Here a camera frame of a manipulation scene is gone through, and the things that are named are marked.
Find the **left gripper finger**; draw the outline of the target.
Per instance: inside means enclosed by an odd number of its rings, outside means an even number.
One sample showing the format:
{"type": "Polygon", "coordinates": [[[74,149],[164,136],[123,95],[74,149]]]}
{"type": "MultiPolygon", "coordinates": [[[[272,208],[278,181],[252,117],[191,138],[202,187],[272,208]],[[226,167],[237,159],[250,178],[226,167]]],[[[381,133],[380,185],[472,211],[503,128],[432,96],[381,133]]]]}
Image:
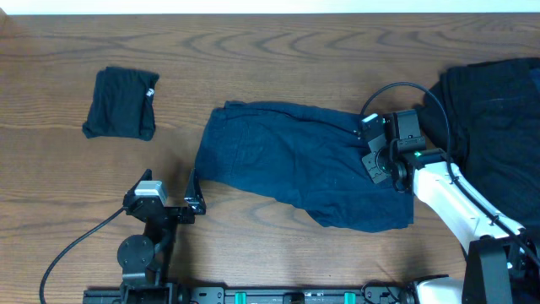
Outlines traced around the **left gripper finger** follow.
{"type": "Polygon", "coordinates": [[[150,182],[152,181],[152,170],[147,169],[133,186],[135,193],[147,193],[152,189],[150,182]]]}
{"type": "Polygon", "coordinates": [[[206,214],[206,202],[200,188],[199,179],[195,168],[193,168],[190,172],[184,199],[194,214],[206,214]]]}

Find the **dark blue shorts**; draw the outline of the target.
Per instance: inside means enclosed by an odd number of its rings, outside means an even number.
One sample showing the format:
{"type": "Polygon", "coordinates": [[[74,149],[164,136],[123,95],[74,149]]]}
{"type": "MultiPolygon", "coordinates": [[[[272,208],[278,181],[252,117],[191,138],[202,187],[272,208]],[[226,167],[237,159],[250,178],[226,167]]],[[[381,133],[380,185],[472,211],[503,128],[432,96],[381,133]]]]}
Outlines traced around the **dark blue shorts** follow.
{"type": "Polygon", "coordinates": [[[380,232],[413,223],[413,197],[375,183],[361,159],[361,115],[293,103],[227,101],[197,152],[202,180],[303,209],[322,226],[380,232]]]}

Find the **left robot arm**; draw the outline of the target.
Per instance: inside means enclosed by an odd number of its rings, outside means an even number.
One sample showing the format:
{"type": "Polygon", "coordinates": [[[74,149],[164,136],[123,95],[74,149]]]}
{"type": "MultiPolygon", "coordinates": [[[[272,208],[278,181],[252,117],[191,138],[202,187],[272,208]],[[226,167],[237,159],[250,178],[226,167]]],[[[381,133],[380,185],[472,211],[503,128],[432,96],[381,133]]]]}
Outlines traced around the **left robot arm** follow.
{"type": "Polygon", "coordinates": [[[206,203],[196,170],[191,170],[184,200],[186,206],[166,206],[161,181],[147,169],[123,199],[126,214],[142,221],[144,231],[126,238],[117,250],[122,268],[121,303],[189,303],[190,291],[168,279],[179,225],[190,225],[206,214],[206,203]]]}

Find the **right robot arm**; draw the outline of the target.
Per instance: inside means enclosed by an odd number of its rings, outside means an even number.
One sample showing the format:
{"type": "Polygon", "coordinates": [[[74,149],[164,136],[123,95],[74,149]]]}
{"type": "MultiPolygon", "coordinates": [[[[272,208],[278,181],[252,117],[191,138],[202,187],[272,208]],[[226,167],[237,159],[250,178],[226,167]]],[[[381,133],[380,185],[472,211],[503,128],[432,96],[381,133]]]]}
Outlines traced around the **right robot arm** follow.
{"type": "Polygon", "coordinates": [[[415,117],[371,115],[360,123],[370,152],[362,162],[373,182],[391,180],[443,220],[466,257],[463,279],[433,275],[400,290],[388,303],[537,303],[539,239],[496,209],[461,174],[443,149],[427,149],[415,117]]]}

